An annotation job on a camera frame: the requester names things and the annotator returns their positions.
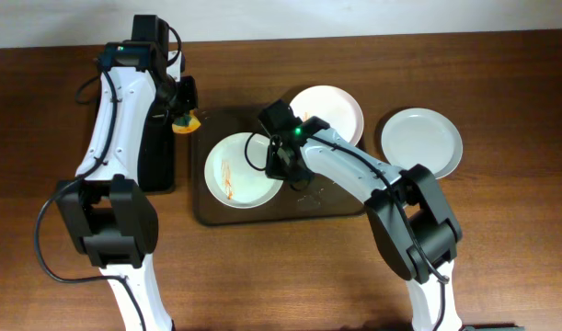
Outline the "light blue plate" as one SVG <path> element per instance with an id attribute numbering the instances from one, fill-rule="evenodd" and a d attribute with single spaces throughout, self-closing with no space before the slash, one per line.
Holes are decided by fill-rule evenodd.
<path id="1" fill-rule="evenodd" d="M 464 151 L 454 124 L 428 108 L 406 108 L 391 116 L 383 126 L 380 143 L 389 164 L 405 169 L 420 164 L 437 179 L 459 166 Z"/>

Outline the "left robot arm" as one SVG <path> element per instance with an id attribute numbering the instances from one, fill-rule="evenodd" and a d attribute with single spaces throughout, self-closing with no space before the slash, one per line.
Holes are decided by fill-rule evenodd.
<path id="1" fill-rule="evenodd" d="M 97 118 L 75 178 L 52 196 L 78 253 L 109 283 L 129 330 L 172 330 L 153 253 L 158 217 L 147 198 L 174 186 L 173 124 L 195 124 L 194 80 L 181 50 L 109 43 L 98 56 Z"/>

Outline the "pink white plate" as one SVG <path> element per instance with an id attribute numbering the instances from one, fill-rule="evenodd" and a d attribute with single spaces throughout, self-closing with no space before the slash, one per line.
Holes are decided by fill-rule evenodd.
<path id="1" fill-rule="evenodd" d="M 318 117 L 352 145 L 361 140 L 364 118 L 358 102 L 335 86 L 312 86 L 298 93 L 290 102 L 293 114 L 302 121 Z"/>

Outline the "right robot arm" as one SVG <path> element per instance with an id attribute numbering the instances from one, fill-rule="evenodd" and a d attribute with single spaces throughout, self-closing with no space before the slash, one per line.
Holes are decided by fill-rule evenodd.
<path id="1" fill-rule="evenodd" d="M 321 175 L 363 204 L 383 261 L 406 283 L 413 328 L 461 329 L 452 273 L 462 231 L 435 176 L 422 165 L 383 163 L 319 118 L 259 121 L 270 137 L 268 177 Z"/>

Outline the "yellow green sponge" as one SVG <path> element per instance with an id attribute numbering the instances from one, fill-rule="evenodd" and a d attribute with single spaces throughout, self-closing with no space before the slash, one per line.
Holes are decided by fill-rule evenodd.
<path id="1" fill-rule="evenodd" d="M 190 134 L 200 126 L 201 123 L 195 115 L 195 111 L 191 110 L 189 113 L 174 119 L 171 128 L 176 134 Z"/>

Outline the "light green plate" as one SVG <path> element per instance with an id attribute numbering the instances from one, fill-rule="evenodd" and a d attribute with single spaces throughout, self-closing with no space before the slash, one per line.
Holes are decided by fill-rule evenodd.
<path id="1" fill-rule="evenodd" d="M 256 208 L 274 198 L 282 182 L 259 171 L 265 167 L 268 146 L 268 137 L 249 132 L 219 141 L 209 152 L 203 171 L 212 195 L 236 209 Z"/>

